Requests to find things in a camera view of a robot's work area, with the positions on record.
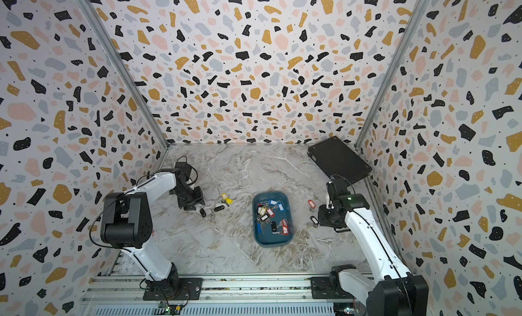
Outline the teal storage box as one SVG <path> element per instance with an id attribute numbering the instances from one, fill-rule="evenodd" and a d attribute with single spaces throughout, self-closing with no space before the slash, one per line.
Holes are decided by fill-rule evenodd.
<path id="1" fill-rule="evenodd" d="M 255 209 L 257 204 L 268 201 L 268 200 L 276 200 L 281 201 L 287 210 L 288 219 L 290 221 L 290 234 L 288 236 L 283 236 L 280 234 L 257 234 L 256 233 L 256 221 L 255 221 Z M 285 193 L 281 191 L 270 191 L 270 192 L 261 192 L 257 194 L 252 201 L 252 213 L 253 213 L 253 229 L 254 229 L 254 239 L 257 244 L 263 248 L 276 248 L 289 244 L 294 238 L 294 226 L 292 222 L 292 213 L 290 208 L 290 202 Z"/>

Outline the red tag key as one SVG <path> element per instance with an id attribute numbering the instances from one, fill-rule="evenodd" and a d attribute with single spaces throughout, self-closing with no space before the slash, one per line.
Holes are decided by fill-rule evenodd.
<path id="1" fill-rule="evenodd" d="M 309 210 L 310 211 L 315 211 L 316 210 L 317 205 L 312 200 L 308 200 L 308 204 L 309 204 Z"/>

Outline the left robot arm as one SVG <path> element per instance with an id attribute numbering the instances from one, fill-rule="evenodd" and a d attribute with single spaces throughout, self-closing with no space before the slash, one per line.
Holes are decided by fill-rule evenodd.
<path id="1" fill-rule="evenodd" d="M 152 203 L 168 193 L 178 198 L 178 205 L 186 211 L 204 203 L 203 194 L 194 184 L 190 165 L 173 169 L 161 169 L 137 183 L 126 192 L 114 192 L 107 196 L 101 213 L 100 238 L 108 247 L 124 252 L 144 273 L 150 290 L 181 289 L 178 270 L 168 261 L 155 244 Z"/>

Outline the pile of keys in box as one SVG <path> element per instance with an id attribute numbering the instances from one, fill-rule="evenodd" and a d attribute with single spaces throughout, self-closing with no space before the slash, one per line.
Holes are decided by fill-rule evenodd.
<path id="1" fill-rule="evenodd" d="M 255 217 L 257 234 L 290 234 L 290 221 L 281 201 L 268 200 L 257 204 Z"/>

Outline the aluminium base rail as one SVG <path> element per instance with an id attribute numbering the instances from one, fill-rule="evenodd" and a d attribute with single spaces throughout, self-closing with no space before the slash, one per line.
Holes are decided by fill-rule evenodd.
<path id="1" fill-rule="evenodd" d="M 313 299 L 311 277 L 330 273 L 182 275 L 203 278 L 197 301 L 144 301 L 138 276 L 96 277 L 80 315 L 367 315 L 353 299 Z"/>

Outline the aluminium corner post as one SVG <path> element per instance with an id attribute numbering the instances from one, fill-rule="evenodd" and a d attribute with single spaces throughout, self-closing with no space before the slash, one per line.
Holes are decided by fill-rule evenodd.
<path id="1" fill-rule="evenodd" d="M 383 82 L 377 92 L 375 101 L 373 102 L 371 109 L 369 110 L 368 116 L 363 124 L 360 135 L 357 138 L 356 144 L 354 146 L 356 150 L 361 150 L 363 147 L 364 139 L 370 132 L 372 122 L 378 114 L 379 107 L 381 106 L 386 97 L 388 88 L 391 85 L 394 76 L 406 55 L 406 51 L 409 48 L 409 43 L 422 19 L 422 15 L 425 13 L 425 9 L 427 8 L 429 2 L 430 0 L 417 0 L 414 6 L 409 23 L 406 26 L 405 32 L 403 33 L 403 36 L 399 41 L 396 52 L 392 57 L 391 63 L 389 64 L 389 67 L 384 75 Z"/>
<path id="2" fill-rule="evenodd" d="M 156 140 L 161 144 L 164 149 L 169 148 L 169 144 L 167 140 L 164 138 L 162 131 L 160 130 L 159 125 L 156 120 L 152 116 L 152 112 L 150 111 L 147 103 L 141 95 L 141 92 L 137 88 L 133 78 L 129 74 L 129 70 L 127 70 L 126 66 L 121 59 L 118 50 L 111 42 L 111 38 L 107 33 L 106 28 L 103 26 L 96 10 L 92 7 L 90 0 L 74 0 L 77 6 L 79 7 L 82 14 L 86 17 L 91 29 L 98 37 L 100 44 L 102 45 L 104 51 L 107 54 L 107 57 L 114 65 L 118 75 L 122 79 L 123 84 L 129 89 L 130 94 L 135 100 L 137 106 L 141 110 L 144 119 L 149 124 Z"/>

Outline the right aluminium corner post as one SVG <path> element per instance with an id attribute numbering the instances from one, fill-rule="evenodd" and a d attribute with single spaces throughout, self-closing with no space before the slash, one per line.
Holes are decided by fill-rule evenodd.
<path id="1" fill-rule="evenodd" d="M 361 150 L 363 147 L 364 139 L 370 132 L 372 122 L 378 114 L 379 107 L 381 106 L 386 97 L 388 88 L 391 85 L 394 76 L 406 55 L 406 51 L 409 48 L 409 43 L 422 19 L 422 15 L 425 13 L 425 9 L 427 8 L 429 2 L 430 0 L 417 0 L 414 6 L 409 23 L 406 26 L 405 32 L 403 33 L 403 36 L 399 41 L 396 52 L 392 57 L 391 63 L 389 64 L 389 67 L 384 75 L 383 82 L 377 92 L 375 101 L 373 102 L 371 109 L 369 110 L 368 116 L 363 124 L 360 135 L 357 138 L 356 144 L 354 146 L 356 150 Z"/>

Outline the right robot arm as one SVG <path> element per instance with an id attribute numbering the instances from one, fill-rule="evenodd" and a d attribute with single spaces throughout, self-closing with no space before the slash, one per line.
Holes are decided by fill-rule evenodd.
<path id="1" fill-rule="evenodd" d="M 320 226 L 337 233 L 351 232 L 362 248 L 372 278 L 346 264 L 330 271 L 330 287 L 336 294 L 351 294 L 367 315 L 426 315 L 429 287 L 398 257 L 362 195 L 326 195 L 319 207 Z"/>

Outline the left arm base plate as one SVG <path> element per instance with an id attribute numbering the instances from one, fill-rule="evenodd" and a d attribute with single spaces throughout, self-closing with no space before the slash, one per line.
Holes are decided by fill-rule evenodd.
<path id="1" fill-rule="evenodd" d="M 144 301 L 197 301 L 203 287 L 203 278 L 180 278 L 173 283 L 168 279 L 162 281 L 146 280 L 143 295 Z"/>

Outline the black laptop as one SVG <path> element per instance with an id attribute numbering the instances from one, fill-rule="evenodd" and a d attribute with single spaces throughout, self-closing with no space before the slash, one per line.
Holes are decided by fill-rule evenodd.
<path id="1" fill-rule="evenodd" d="M 343 177 L 351 184 L 372 171 L 368 163 L 336 136 L 308 147 L 307 154 L 328 177 Z"/>

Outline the left aluminium corner post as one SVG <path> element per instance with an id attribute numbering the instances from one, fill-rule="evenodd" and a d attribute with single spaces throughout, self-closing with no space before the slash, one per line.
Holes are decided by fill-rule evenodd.
<path id="1" fill-rule="evenodd" d="M 129 70 L 127 70 L 126 66 L 121 59 L 118 50 L 111 42 L 111 38 L 107 33 L 106 28 L 103 26 L 96 10 L 92 7 L 90 0 L 74 0 L 77 6 L 79 7 L 82 14 L 86 17 L 91 29 L 98 37 L 100 44 L 102 45 L 104 51 L 107 54 L 107 57 L 114 65 L 118 75 L 122 79 L 123 84 L 129 89 L 130 94 L 135 100 L 137 106 L 141 110 L 144 119 L 149 124 L 156 140 L 161 144 L 164 149 L 169 148 L 169 144 L 167 140 L 164 138 L 162 131 L 160 130 L 159 125 L 156 120 L 152 116 L 152 112 L 150 111 L 147 103 L 141 95 L 141 92 L 137 88 L 133 78 L 129 74 Z"/>

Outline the yellow tag key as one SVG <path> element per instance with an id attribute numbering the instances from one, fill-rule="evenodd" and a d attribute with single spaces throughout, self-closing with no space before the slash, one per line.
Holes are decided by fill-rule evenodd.
<path id="1" fill-rule="evenodd" d="M 225 205 L 230 206 L 233 204 L 233 200 L 230 199 L 226 193 L 221 194 L 221 198 L 222 198 L 222 202 Z"/>

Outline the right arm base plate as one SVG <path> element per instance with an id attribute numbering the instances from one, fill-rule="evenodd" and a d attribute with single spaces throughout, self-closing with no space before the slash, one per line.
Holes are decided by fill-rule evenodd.
<path id="1" fill-rule="evenodd" d="M 313 299 L 353 299 L 353 296 L 334 286 L 329 277 L 311 277 L 311 294 Z"/>

